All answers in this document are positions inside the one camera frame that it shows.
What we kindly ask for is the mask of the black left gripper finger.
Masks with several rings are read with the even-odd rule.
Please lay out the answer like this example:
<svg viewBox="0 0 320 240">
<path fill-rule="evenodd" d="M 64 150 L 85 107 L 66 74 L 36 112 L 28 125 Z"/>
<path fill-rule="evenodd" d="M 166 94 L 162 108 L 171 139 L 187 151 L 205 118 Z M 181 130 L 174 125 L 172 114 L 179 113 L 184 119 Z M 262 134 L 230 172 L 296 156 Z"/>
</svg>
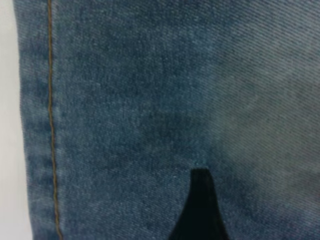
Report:
<svg viewBox="0 0 320 240">
<path fill-rule="evenodd" d="M 213 177 L 207 168 L 190 171 L 190 188 L 170 240 L 228 240 Z"/>
</svg>

